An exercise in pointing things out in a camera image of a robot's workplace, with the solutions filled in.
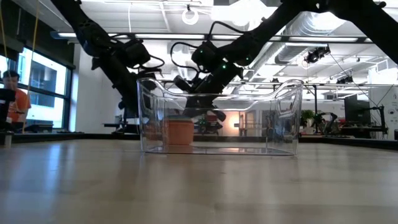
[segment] orange shirt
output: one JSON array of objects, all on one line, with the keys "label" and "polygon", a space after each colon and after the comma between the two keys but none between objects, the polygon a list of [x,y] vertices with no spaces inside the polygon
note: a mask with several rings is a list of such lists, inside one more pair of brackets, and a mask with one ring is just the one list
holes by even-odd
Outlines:
[{"label": "orange shirt", "polygon": [[15,98],[15,102],[11,102],[8,109],[8,117],[12,119],[12,122],[18,122],[21,114],[17,113],[17,111],[24,111],[31,108],[30,99],[22,90],[16,90]]}]

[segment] table surface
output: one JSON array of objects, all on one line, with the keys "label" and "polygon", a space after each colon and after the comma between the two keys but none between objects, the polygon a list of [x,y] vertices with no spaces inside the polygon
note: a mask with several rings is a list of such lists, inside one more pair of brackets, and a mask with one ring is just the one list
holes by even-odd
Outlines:
[{"label": "table surface", "polygon": [[0,149],[0,223],[396,223],[398,153],[142,154],[136,141]]}]

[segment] man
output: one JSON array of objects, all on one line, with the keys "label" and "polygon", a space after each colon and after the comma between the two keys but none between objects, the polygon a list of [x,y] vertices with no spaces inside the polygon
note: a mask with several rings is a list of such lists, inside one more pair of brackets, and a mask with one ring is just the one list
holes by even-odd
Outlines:
[{"label": "man", "polygon": [[25,122],[27,112],[31,106],[28,95],[17,87],[19,74],[11,70],[5,71],[2,74],[2,80],[4,88],[16,92],[16,100],[10,103],[8,117],[12,119],[12,122]]}]

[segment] metal pole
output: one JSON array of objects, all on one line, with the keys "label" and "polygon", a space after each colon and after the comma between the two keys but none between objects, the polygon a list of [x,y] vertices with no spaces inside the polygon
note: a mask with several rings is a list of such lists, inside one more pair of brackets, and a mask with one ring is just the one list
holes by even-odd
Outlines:
[{"label": "metal pole", "polygon": [[[313,86],[314,94],[315,94],[315,114],[318,114],[318,97],[317,97],[317,86]],[[315,123],[315,134],[318,133],[318,124]]]}]

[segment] transparent container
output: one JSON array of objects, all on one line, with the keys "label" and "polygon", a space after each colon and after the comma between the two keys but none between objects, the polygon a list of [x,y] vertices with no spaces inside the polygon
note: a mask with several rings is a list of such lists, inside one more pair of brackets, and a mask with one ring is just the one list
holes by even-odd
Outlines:
[{"label": "transparent container", "polygon": [[296,155],[302,91],[302,81],[290,80],[269,95],[178,94],[156,80],[141,79],[141,149],[163,154]]}]

